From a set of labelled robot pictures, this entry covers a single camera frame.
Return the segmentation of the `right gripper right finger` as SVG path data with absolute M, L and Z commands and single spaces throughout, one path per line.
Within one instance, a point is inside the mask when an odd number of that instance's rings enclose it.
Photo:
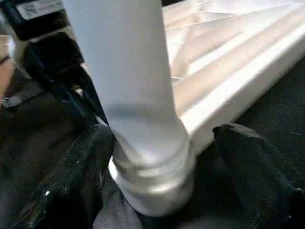
M 247 213 L 244 229 L 305 227 L 305 164 L 239 124 L 213 128 L 214 144 Z

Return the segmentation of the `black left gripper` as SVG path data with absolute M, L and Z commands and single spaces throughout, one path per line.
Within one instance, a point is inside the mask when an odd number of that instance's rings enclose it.
M 29 42 L 24 50 L 25 70 L 38 81 L 45 81 L 45 89 L 61 101 L 74 123 L 96 123 L 98 117 L 108 125 L 86 70 L 77 68 L 77 77 L 62 77 L 67 70 L 82 63 L 77 42 L 63 32 Z

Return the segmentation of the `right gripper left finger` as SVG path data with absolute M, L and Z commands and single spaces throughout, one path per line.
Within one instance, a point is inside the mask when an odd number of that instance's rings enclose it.
M 94 125 L 68 148 L 34 190 L 11 229 L 91 229 L 113 154 L 110 128 Z

